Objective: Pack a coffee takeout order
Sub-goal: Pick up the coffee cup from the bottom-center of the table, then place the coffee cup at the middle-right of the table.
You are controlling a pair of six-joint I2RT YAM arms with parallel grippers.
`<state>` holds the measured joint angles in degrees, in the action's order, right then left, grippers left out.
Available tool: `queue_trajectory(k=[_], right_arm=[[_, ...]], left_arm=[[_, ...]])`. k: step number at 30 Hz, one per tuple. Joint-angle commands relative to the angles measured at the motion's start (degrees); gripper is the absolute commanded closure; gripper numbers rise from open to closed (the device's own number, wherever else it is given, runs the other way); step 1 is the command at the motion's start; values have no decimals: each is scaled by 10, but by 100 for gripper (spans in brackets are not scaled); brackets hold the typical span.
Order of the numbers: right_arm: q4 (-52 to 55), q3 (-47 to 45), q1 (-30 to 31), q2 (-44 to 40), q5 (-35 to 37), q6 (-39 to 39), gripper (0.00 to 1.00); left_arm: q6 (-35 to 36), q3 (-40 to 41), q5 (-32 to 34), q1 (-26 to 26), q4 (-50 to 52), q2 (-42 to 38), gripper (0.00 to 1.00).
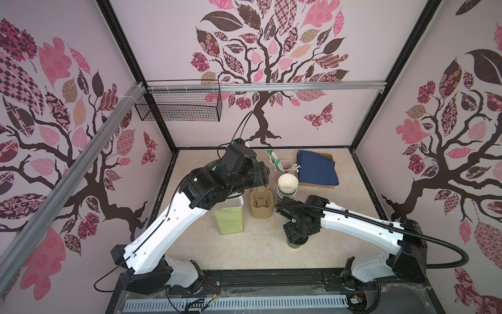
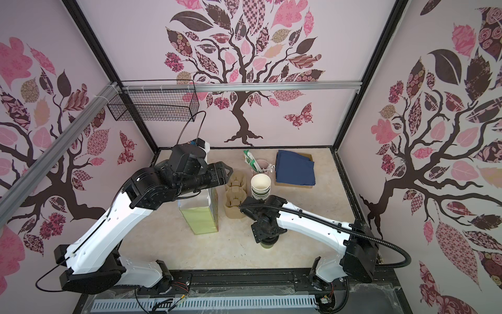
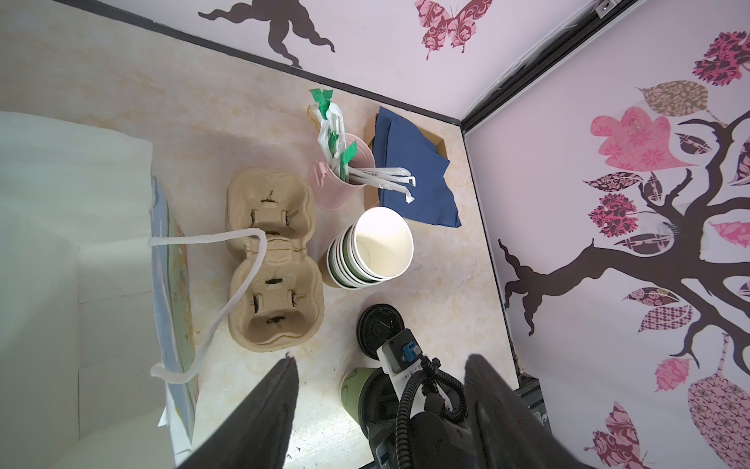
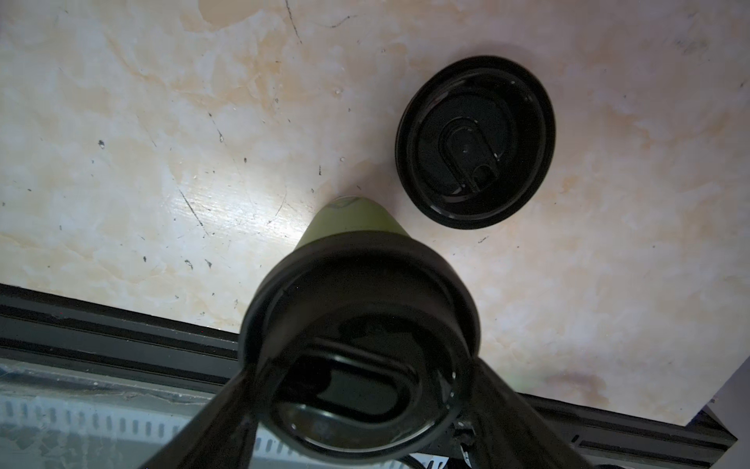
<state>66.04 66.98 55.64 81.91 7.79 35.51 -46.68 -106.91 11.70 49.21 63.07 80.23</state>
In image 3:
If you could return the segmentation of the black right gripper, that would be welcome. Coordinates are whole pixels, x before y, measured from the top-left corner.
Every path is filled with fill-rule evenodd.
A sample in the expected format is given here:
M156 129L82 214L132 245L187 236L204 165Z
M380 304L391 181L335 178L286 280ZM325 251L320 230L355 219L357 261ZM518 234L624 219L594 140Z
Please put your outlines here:
M396 461L396 404L368 410L368 443L373 456L369 468L398 468ZM413 468L475 468L471 433L433 412L410 418L409 443Z

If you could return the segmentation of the black cup lid stack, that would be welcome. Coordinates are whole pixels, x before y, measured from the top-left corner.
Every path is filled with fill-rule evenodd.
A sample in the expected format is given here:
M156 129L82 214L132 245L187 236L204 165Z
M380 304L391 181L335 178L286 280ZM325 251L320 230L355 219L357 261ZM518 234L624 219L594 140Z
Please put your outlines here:
M378 361L377 350L403 330L404 319L394 306L385 303L371 305L357 321L357 344L365 356Z

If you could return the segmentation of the white green paper cup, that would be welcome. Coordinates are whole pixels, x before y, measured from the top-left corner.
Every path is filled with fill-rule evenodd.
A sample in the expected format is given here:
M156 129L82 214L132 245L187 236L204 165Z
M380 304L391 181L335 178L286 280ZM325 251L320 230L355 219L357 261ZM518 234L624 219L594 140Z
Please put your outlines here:
M377 407L378 385L382 376L383 371L380 367L357 367L342 379L341 404L361 430L365 429L368 420L373 420Z

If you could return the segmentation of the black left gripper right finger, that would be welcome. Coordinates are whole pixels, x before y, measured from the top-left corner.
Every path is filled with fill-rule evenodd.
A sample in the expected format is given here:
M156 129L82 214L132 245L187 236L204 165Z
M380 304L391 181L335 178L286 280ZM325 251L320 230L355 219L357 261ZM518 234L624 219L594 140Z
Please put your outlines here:
M465 365L465 398L478 468L583 468L481 355Z

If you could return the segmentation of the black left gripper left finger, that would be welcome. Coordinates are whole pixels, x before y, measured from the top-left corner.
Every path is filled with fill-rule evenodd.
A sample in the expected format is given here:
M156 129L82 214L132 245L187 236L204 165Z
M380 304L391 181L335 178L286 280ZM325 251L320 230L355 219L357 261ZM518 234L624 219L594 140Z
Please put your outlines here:
M296 360L280 360L183 468L281 468L299 395Z

